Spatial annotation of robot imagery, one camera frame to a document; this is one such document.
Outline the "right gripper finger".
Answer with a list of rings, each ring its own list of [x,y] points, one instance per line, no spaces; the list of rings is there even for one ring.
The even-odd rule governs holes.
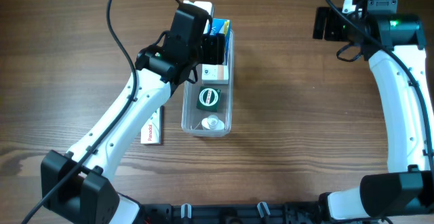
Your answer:
[[[326,25],[326,7],[318,7],[315,14],[313,27],[313,38],[323,39],[323,32]]]
[[[324,39],[326,41],[342,41],[342,26],[343,23],[339,15],[330,10],[326,18]]]

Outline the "blue Vicks VapoDrops box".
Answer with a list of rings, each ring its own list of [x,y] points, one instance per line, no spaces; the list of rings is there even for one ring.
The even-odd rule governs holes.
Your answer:
[[[227,65],[227,60],[229,57],[229,42],[231,37],[231,21],[214,18],[210,35],[216,35],[217,33],[224,34],[226,39],[226,45],[224,48],[224,62],[222,65]]]

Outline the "white Hansaplast plaster box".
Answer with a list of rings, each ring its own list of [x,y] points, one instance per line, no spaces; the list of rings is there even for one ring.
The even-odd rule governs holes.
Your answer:
[[[203,64],[201,79],[204,84],[228,85],[229,68],[221,64]]]

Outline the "small green square box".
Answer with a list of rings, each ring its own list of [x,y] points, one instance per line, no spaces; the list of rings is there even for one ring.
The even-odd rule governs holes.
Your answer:
[[[221,89],[201,86],[196,107],[202,111],[217,112],[221,99]]]

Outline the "small white bottle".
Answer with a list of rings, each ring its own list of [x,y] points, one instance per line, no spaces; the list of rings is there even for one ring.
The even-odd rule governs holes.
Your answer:
[[[221,131],[224,130],[225,124],[221,121],[217,115],[210,115],[203,118],[201,121],[202,128],[204,130]]]

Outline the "white Panadol tablet box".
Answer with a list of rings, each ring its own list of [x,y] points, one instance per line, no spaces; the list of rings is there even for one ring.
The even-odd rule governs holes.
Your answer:
[[[159,107],[146,121],[140,131],[140,143],[142,145],[162,145],[164,106]]]

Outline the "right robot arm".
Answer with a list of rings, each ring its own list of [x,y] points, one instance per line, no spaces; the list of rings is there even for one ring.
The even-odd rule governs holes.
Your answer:
[[[316,12],[313,37],[359,48],[375,78],[387,129],[387,172],[357,187],[321,196],[323,221],[387,221],[433,213],[433,108],[425,73],[421,19],[400,14],[398,0],[328,1]]]

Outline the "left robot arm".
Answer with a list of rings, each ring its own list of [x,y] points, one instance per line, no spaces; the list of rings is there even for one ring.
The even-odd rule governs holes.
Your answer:
[[[198,64],[215,59],[209,1],[184,0],[170,30],[141,50],[128,83],[96,125],[66,153],[51,150],[41,163],[43,206],[72,223],[141,223],[145,211],[118,193],[113,177],[147,121],[189,80]]]

